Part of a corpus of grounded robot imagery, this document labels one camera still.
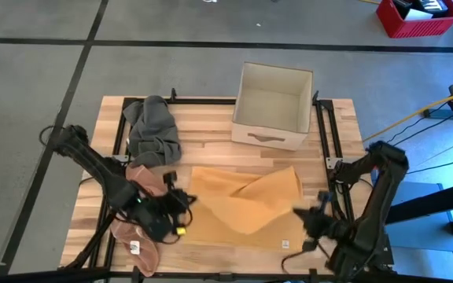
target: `pink cloth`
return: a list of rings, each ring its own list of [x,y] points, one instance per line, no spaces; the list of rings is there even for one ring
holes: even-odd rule
[[[128,180],[136,181],[154,196],[162,196],[168,190],[162,178],[158,178],[144,166],[132,168],[127,166],[125,177]],[[123,243],[127,253],[134,260],[135,265],[146,277],[152,276],[160,261],[157,245],[151,241],[140,226],[114,220],[111,224],[113,236]],[[139,241],[139,255],[131,253],[130,242]]]

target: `gray cloth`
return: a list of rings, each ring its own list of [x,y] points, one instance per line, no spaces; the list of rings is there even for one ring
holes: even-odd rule
[[[162,97],[150,96],[134,102],[123,111],[133,126],[129,135],[129,152],[133,166],[147,168],[172,164],[181,159],[178,128]]]

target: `yellow cable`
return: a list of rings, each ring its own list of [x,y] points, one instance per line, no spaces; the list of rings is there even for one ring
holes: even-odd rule
[[[380,4],[380,2],[376,2],[376,1],[372,1],[372,0],[359,0],[359,1],[366,2],[366,3],[372,3],[372,4],[377,4],[377,5]]]
[[[405,122],[406,120],[408,120],[408,119],[410,119],[410,118],[412,118],[412,117],[414,117],[414,116],[416,116],[416,115],[418,115],[418,114],[424,112],[425,110],[427,110],[427,109],[429,109],[429,108],[432,108],[432,107],[434,107],[434,106],[436,106],[436,105],[440,105],[440,104],[442,104],[442,103],[445,103],[445,102],[448,102],[448,101],[452,101],[452,100],[453,100],[453,95],[450,96],[450,97],[447,97],[447,98],[445,98],[445,99],[439,100],[439,101],[437,101],[437,102],[433,102],[432,104],[427,105],[427,106],[425,106],[424,108],[420,108],[417,112],[411,114],[410,116],[407,116],[407,117],[401,119],[400,121],[394,123],[393,125],[391,125],[391,126],[389,126],[389,127],[386,127],[384,130],[381,130],[381,131],[379,131],[379,132],[377,132],[377,133],[375,133],[375,134],[372,134],[372,135],[369,136],[368,138],[363,139],[363,142],[366,142],[366,141],[368,141],[368,140],[370,140],[370,139],[372,139],[372,138],[375,138],[375,137],[377,137],[379,134],[384,134],[386,131],[391,130],[393,127],[396,127],[396,126],[400,125],[401,123]]]

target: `white cardboard box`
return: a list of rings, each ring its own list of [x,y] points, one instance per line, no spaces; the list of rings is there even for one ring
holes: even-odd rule
[[[297,150],[311,124],[313,73],[244,63],[232,141]]]

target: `box handle cutout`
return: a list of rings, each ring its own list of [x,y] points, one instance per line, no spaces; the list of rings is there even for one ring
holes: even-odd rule
[[[285,138],[264,137],[253,133],[248,133],[248,137],[253,137],[256,140],[258,140],[258,142],[272,142],[272,141],[283,142],[286,140]]]

